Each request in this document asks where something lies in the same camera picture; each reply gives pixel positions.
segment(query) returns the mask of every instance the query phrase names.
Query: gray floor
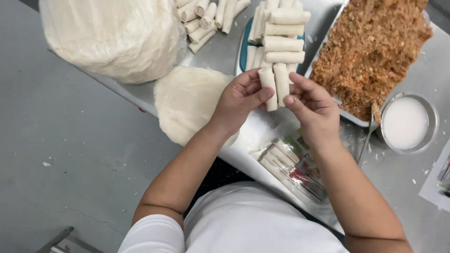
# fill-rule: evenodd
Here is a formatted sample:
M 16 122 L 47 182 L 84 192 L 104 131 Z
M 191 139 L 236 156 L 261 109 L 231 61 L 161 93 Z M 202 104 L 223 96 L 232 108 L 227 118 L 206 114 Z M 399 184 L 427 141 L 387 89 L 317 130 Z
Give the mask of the gray floor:
M 0 118 L 3 253 L 34 252 L 67 226 L 116 252 L 180 150 L 157 119 L 49 53 L 39 14 L 17 0 L 0 1 Z

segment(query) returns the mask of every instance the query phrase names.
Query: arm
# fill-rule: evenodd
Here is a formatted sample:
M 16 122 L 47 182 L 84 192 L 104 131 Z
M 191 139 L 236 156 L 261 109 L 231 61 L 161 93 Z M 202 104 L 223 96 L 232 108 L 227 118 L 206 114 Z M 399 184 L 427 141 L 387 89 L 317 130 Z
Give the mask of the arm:
M 397 216 L 358 168 L 339 139 L 339 107 L 328 92 L 300 75 L 286 106 L 294 112 L 315 155 L 331 205 L 352 253 L 411 253 Z
M 238 132 L 251 110 L 274 95 L 261 89 L 258 69 L 235 78 L 223 91 L 208 124 L 158 174 L 142 196 L 132 225 L 151 214 L 173 218 L 183 227 L 183 213 L 228 138 Z

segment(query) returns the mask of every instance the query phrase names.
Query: white liquid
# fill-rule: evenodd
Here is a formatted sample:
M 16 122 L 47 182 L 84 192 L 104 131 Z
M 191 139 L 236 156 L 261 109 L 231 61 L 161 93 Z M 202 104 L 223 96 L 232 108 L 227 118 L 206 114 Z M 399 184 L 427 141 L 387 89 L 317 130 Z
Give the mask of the white liquid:
M 428 130 L 428 114 L 416 99 L 402 97 L 395 100 L 384 116 L 387 140 L 397 149 L 417 146 Z

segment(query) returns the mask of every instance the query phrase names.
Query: person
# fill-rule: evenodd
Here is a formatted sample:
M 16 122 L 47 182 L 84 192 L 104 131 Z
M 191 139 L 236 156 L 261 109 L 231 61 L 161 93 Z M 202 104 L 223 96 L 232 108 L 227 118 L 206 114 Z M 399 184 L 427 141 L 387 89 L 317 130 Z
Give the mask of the person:
M 410 253 L 399 219 L 358 168 L 339 139 L 339 107 L 328 92 L 298 74 L 286 107 L 298 118 L 336 216 L 345 247 L 326 228 L 306 220 L 285 200 L 255 182 L 238 182 L 200 197 L 194 194 L 223 144 L 250 111 L 275 94 L 261 88 L 258 69 L 236 77 L 223 91 L 208 124 L 145 191 L 119 253 Z

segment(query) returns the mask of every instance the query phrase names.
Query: ground pork filling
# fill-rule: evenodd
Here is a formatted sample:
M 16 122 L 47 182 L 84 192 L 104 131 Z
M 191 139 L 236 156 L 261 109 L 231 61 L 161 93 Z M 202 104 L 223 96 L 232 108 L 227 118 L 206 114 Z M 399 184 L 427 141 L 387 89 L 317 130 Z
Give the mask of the ground pork filling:
M 369 121 L 406 77 L 432 28 L 422 15 L 428 0 L 351 0 L 313 63 L 311 79 Z

